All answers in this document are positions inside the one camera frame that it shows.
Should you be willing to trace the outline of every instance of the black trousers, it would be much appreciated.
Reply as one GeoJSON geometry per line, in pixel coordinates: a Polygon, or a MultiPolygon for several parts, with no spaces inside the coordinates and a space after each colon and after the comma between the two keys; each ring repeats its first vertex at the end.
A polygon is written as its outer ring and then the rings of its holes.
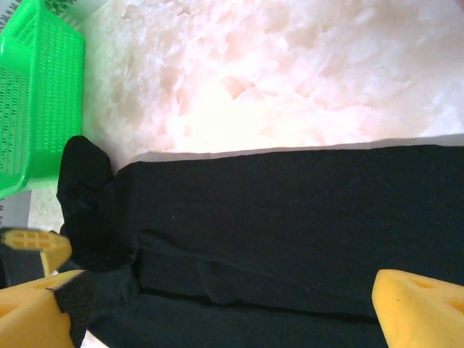
{"type": "Polygon", "coordinates": [[[113,177],[76,137],[58,198],[75,267],[129,267],[134,282],[128,317],[102,329],[97,305],[97,336],[133,320],[153,347],[350,347],[383,341],[370,300],[380,269],[463,283],[463,170],[460,147],[398,146],[137,162],[113,177]],[[167,332],[191,344],[169,346],[167,332]]]}

